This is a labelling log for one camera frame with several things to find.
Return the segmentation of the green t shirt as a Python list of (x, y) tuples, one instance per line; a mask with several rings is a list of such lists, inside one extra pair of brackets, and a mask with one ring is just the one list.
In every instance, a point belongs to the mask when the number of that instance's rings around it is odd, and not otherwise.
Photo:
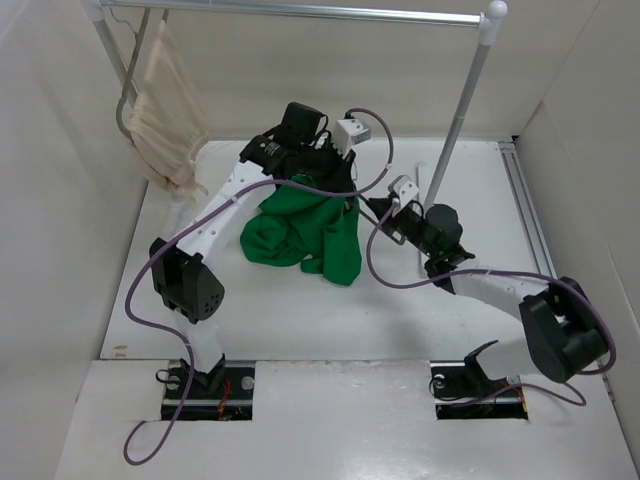
[(359, 201), (281, 186), (259, 205), (240, 235), (244, 256), (271, 267), (298, 265), (306, 274), (348, 287), (361, 273)]

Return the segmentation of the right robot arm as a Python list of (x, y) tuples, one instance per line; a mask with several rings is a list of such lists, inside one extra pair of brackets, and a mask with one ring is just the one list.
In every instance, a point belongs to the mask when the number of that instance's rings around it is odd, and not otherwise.
[(564, 384), (615, 365), (612, 334), (574, 279), (483, 264), (461, 245), (458, 214), (445, 204), (424, 212), (401, 206), (395, 196), (369, 198), (365, 204), (377, 220), (376, 233), (400, 236), (425, 255), (421, 285), (477, 300), (521, 324), (522, 338), (493, 340), (466, 355), (462, 381), (471, 392), (486, 393), (498, 381), (520, 375)]

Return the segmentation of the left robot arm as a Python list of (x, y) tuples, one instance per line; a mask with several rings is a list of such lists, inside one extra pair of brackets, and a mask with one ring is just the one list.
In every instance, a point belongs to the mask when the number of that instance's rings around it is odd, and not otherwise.
[(225, 289), (214, 274), (227, 245), (237, 240), (245, 258), (275, 267), (300, 265), (334, 284), (360, 273), (359, 206), (352, 179), (354, 146), (370, 129), (352, 113), (331, 128), (325, 115), (297, 102), (278, 125), (252, 138), (230, 177), (174, 243), (154, 241), (154, 290), (184, 320), (179, 331), (191, 348), (172, 377), (201, 396), (224, 382), (225, 355), (210, 319)]

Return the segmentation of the grey clothes hanger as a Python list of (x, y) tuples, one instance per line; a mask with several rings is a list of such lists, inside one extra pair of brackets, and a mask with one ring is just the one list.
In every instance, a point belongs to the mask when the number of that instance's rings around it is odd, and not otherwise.
[[(354, 183), (354, 189), (357, 190), (358, 189), (358, 186), (357, 186), (358, 167), (357, 167), (356, 161), (352, 162), (351, 178), (352, 178), (352, 181)], [(376, 225), (378, 223), (379, 219), (372, 213), (371, 209), (369, 208), (369, 206), (368, 206), (368, 204), (366, 202), (366, 198), (363, 195), (358, 195), (357, 198), (358, 198), (358, 201), (359, 201), (360, 215), (366, 221), (368, 221), (370, 224)]]

